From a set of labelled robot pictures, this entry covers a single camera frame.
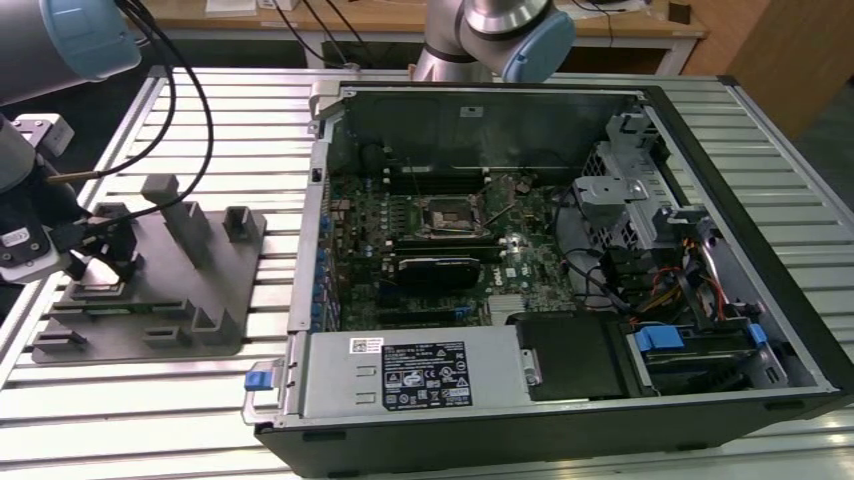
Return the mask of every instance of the metal grating table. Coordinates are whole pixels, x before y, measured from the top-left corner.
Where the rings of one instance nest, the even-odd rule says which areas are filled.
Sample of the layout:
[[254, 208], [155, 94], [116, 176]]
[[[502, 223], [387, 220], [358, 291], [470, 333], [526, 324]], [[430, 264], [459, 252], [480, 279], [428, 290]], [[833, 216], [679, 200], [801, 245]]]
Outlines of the metal grating table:
[[[252, 296], [246, 345], [232, 357], [40, 367], [28, 347], [40, 314], [59, 297], [52, 277], [24, 290], [0, 329], [0, 478], [290, 478], [243, 424], [243, 373], [284, 351], [303, 189], [312, 138], [308, 92], [322, 79], [406, 80], [399, 71], [204, 69], [218, 144], [192, 199], [208, 211], [230, 204], [264, 212], [268, 232]], [[144, 175], [175, 172], [186, 185], [204, 152], [204, 116], [186, 74], [167, 141], [126, 173], [91, 182], [84, 204], [108, 199], [131, 209]], [[563, 75], [561, 83], [661, 85], [723, 172], [818, 312], [854, 354], [854, 218], [738, 87], [714, 78]], [[108, 146], [102, 167], [140, 151], [168, 107], [164, 80], [150, 79]], [[685, 172], [675, 172], [689, 197]], [[256, 405], [275, 398], [256, 397]], [[677, 479], [850, 478], [854, 410], [789, 422], [722, 448], [431, 472], [412, 478]]]

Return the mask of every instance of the power supply label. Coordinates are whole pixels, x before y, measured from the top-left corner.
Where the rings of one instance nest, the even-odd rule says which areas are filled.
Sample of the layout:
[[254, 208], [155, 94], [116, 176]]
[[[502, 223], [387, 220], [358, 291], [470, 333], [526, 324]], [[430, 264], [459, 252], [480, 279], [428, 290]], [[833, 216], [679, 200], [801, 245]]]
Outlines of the power supply label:
[[470, 405], [471, 380], [463, 342], [383, 346], [386, 410]]

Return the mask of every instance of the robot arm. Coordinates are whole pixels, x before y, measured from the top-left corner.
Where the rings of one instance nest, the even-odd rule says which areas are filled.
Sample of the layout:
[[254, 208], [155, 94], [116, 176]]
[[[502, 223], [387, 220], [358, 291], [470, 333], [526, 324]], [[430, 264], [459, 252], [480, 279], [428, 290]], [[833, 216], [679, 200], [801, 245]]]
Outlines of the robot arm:
[[[0, 106], [106, 80], [142, 59], [112, 0], [0, 1]], [[48, 160], [0, 115], [0, 280], [27, 283], [68, 269], [49, 232], [85, 219]]]
[[431, 0], [416, 81], [542, 82], [575, 40], [551, 0]]
[[106, 80], [140, 60], [112, 0], [0, 1], [0, 106]]

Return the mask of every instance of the wall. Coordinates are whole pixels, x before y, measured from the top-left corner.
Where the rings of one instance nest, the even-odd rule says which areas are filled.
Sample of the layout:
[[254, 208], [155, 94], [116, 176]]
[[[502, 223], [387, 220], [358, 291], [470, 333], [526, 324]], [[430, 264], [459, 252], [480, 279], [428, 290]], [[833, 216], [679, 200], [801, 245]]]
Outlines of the wall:
[[711, 29], [685, 74], [735, 76], [790, 138], [854, 75], [854, 1], [691, 0]]
[[729, 69], [771, 0], [689, 0], [695, 18], [709, 27], [683, 75], [719, 75]]

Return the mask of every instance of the red wire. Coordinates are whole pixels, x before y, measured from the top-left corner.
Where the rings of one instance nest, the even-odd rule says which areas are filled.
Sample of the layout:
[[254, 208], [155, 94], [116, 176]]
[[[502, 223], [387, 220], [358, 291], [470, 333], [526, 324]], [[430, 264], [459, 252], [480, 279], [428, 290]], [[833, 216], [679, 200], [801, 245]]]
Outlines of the red wire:
[[726, 320], [723, 317], [723, 289], [721, 288], [721, 284], [711, 277], [702, 277], [711, 286], [715, 288], [715, 294], [718, 295], [718, 320]]
[[655, 276], [653, 277], [653, 293], [650, 293], [650, 295], [655, 295], [655, 292], [658, 291], [658, 281], [662, 278], [662, 274], [665, 272], [673, 272], [677, 270], [682, 270], [679, 267], [666, 267], [666, 268], [659, 268], [658, 269], [658, 273], [655, 274]]

